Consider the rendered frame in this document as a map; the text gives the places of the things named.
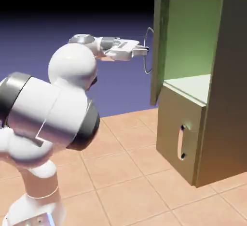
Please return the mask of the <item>short green cabinet door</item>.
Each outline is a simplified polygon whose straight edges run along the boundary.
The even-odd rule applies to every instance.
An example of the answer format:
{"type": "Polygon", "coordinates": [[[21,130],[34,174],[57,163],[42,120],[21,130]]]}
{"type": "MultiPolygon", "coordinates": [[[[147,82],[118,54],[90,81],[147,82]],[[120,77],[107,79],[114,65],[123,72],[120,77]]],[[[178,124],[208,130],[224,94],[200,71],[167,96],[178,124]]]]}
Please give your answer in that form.
{"type": "Polygon", "coordinates": [[[190,184],[196,185],[199,155],[202,145],[206,105],[164,85],[160,94],[156,149],[169,164],[190,184]],[[186,127],[182,150],[184,160],[177,156],[180,126],[186,127]]]}

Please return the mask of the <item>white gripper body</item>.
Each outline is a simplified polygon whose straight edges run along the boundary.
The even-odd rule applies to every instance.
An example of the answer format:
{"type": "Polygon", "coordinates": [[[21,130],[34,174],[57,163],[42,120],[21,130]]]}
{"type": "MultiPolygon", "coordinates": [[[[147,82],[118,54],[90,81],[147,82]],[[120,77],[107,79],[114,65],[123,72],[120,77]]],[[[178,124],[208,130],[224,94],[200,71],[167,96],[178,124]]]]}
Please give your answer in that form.
{"type": "Polygon", "coordinates": [[[112,60],[129,61],[136,56],[134,49],[140,44],[136,40],[115,39],[110,49],[104,52],[112,60]]]}

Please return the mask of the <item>tall green cabinet door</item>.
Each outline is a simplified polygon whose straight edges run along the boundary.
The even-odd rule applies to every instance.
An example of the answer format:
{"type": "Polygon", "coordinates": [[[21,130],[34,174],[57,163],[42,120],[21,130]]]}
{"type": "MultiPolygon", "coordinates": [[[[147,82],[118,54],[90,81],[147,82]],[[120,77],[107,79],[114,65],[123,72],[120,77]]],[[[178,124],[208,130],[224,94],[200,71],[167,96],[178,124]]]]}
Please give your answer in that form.
{"type": "Polygon", "coordinates": [[[150,98],[152,106],[157,104],[164,81],[168,17],[169,0],[154,0],[150,98]]]}

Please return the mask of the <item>green cabinet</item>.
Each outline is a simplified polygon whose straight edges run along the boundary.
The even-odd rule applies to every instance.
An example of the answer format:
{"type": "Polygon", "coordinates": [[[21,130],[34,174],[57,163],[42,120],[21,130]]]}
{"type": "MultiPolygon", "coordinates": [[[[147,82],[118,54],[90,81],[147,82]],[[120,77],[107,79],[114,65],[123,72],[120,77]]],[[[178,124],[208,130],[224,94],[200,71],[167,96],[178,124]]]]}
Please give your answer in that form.
{"type": "Polygon", "coordinates": [[[206,105],[195,187],[246,172],[247,0],[169,0],[164,85],[206,105]]]}

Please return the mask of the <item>curved thin metal handle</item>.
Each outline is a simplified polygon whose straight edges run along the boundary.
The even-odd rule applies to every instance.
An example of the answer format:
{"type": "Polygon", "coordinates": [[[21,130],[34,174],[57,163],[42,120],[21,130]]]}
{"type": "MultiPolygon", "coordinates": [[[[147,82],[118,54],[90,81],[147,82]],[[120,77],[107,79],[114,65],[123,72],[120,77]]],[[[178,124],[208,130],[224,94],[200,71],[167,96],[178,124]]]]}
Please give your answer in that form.
{"type": "MultiPolygon", "coordinates": [[[[149,33],[150,31],[151,31],[152,33],[154,33],[153,28],[148,27],[147,30],[146,30],[146,33],[145,33],[145,38],[144,38],[144,48],[147,49],[148,51],[149,51],[149,47],[146,45],[146,42],[147,42],[147,35],[148,35],[148,33],[149,33]]],[[[144,65],[144,72],[145,72],[146,74],[150,74],[150,73],[152,72],[152,69],[150,69],[150,70],[147,69],[147,65],[146,65],[146,56],[143,57],[143,65],[144,65]]]]}

